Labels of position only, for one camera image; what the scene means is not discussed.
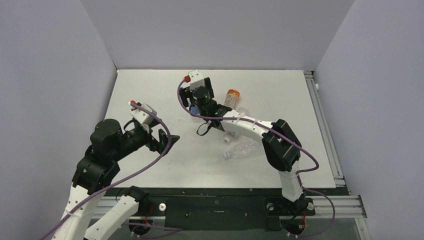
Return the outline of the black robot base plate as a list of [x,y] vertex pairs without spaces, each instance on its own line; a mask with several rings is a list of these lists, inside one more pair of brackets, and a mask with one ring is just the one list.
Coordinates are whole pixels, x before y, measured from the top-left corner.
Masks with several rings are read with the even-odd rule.
[[185,231],[279,231],[281,221],[314,216],[313,200],[293,203],[279,188],[145,188],[147,203],[130,219],[163,220]]

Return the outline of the orange drink bottle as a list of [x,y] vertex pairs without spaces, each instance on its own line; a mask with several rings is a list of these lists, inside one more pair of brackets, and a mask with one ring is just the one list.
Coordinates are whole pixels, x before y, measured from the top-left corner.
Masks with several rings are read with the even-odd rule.
[[240,99],[240,92],[235,89],[229,89],[226,93],[224,106],[235,109]]

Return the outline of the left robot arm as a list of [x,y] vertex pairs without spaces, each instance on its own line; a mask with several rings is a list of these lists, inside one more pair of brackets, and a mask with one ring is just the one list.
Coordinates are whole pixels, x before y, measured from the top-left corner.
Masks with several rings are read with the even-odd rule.
[[89,224],[95,210],[112,188],[112,181],[120,171],[119,161],[141,147],[163,157],[180,139],[171,135],[165,126],[158,131],[159,139],[152,136],[152,127],[161,123],[158,118],[130,120],[134,128],[123,131],[116,119],[97,123],[90,136],[91,144],[78,162],[72,177],[70,195],[60,222],[49,233],[54,240],[106,240],[131,215],[143,215],[149,209],[149,194],[131,186],[124,189],[123,199],[107,212],[93,227]]

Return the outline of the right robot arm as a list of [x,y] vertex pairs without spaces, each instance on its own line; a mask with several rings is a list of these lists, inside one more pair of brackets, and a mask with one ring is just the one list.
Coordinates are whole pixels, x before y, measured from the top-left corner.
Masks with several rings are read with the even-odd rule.
[[204,120],[208,129],[235,132],[262,145],[268,163],[278,171],[281,182],[283,209],[294,214],[302,207],[301,196],[305,187],[301,173],[315,171],[318,161],[305,150],[289,124],[277,121],[262,121],[218,104],[212,95],[209,78],[199,81],[186,76],[177,87],[177,99],[189,115]]

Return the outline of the blue label water bottle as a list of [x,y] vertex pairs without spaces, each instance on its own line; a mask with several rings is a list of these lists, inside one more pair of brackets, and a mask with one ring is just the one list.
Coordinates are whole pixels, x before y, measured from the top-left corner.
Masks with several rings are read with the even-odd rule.
[[198,108],[195,105],[189,106],[188,110],[193,115],[197,115],[197,116],[200,115],[200,111],[198,110]]

